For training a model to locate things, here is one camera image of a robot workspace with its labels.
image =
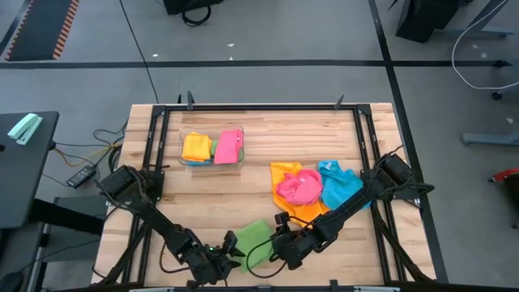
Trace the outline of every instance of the wooden table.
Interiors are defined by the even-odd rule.
[[[397,121],[389,103],[371,104],[380,152],[401,145]],[[133,105],[122,147],[120,164],[140,168],[149,128],[152,105]],[[190,169],[178,163],[179,129],[183,127],[218,127],[239,123],[245,131],[246,156],[240,170],[207,171]],[[161,121],[157,123],[154,145],[158,145]],[[362,119],[367,135],[367,124]],[[358,149],[352,114],[343,111],[212,111],[173,112],[169,117],[165,146],[164,195],[157,207],[171,221],[192,229],[203,243],[221,244],[227,230],[236,230],[259,219],[274,228],[274,215],[281,210],[272,202],[269,163],[299,161],[304,168],[315,169],[317,161],[337,159],[343,169],[359,172],[362,161]],[[367,150],[371,160],[372,151]],[[152,153],[155,161],[157,150]],[[402,150],[397,153],[405,157]],[[419,211],[403,201],[392,202],[401,245],[429,277],[435,277],[427,240]],[[106,274],[122,254],[128,242],[131,214],[117,210],[105,223],[96,271]],[[185,286],[192,279],[189,271],[174,275],[159,269],[162,238],[153,233],[146,286]],[[394,257],[386,243],[392,278],[397,279]],[[179,268],[174,257],[164,253],[166,269]],[[137,264],[133,265],[131,281],[136,280]],[[258,274],[269,274],[281,265],[262,263],[255,267]],[[362,210],[349,219],[339,239],[320,254],[311,253],[303,266],[294,271],[287,268],[276,277],[259,279],[235,269],[229,286],[328,286],[331,279],[339,285],[383,284],[371,212]],[[100,278],[93,276],[92,282]]]

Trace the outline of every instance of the black desk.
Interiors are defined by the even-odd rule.
[[[0,152],[0,230],[16,229],[27,221],[42,221],[101,234],[101,219],[34,198],[47,154],[54,148],[59,114],[35,112],[43,121],[23,146],[9,138],[7,132],[26,114],[0,114],[0,144],[5,146]]]

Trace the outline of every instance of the white cable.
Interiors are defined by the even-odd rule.
[[[511,88],[511,87],[514,87],[516,85],[519,85],[519,82],[516,82],[514,84],[509,84],[509,85],[505,85],[505,86],[502,86],[502,87],[499,87],[499,88],[490,88],[490,87],[478,87],[478,86],[474,86],[472,85],[469,81],[467,81],[465,79],[465,77],[463,77],[463,75],[457,70],[456,66],[454,65],[454,54],[456,53],[456,47],[457,47],[457,44],[460,42],[461,38],[470,30],[472,29],[473,27],[475,27],[476,25],[478,25],[480,22],[484,21],[487,17],[490,17],[490,15],[492,15],[495,11],[497,11],[498,9],[500,9],[508,0],[503,0],[501,4],[499,4],[498,6],[496,6],[492,11],[490,11],[489,14],[483,16],[480,20],[476,21],[474,24],[470,25],[461,35],[460,37],[457,38],[457,41],[456,43],[454,44],[454,48],[453,48],[453,55],[451,57],[451,61],[453,63],[453,69],[454,71],[461,77],[461,79],[463,81],[465,81],[465,83],[467,85],[469,85],[471,88],[474,88],[474,89],[481,89],[481,90],[503,90],[503,89],[506,89],[506,88]]]

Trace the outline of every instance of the yellow cloth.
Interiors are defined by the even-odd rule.
[[[326,207],[320,200],[310,205],[296,206],[288,203],[285,198],[278,195],[276,192],[276,186],[285,180],[285,174],[291,173],[297,175],[302,170],[299,162],[271,162],[270,173],[272,175],[272,199],[277,207],[288,212],[290,216],[294,216],[304,221],[312,221],[320,214],[325,214],[330,209]],[[306,224],[296,219],[291,219],[292,222],[299,224],[304,227]]]
[[[187,134],[182,147],[182,159],[204,162],[211,158],[211,139],[196,132]]]

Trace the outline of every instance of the pink cloth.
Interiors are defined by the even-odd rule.
[[[214,153],[214,164],[238,162],[240,149],[243,147],[243,132],[240,130],[222,131]]]
[[[285,174],[285,181],[277,185],[277,194],[294,205],[315,203],[322,190],[321,175],[315,170],[301,170],[297,176]]]

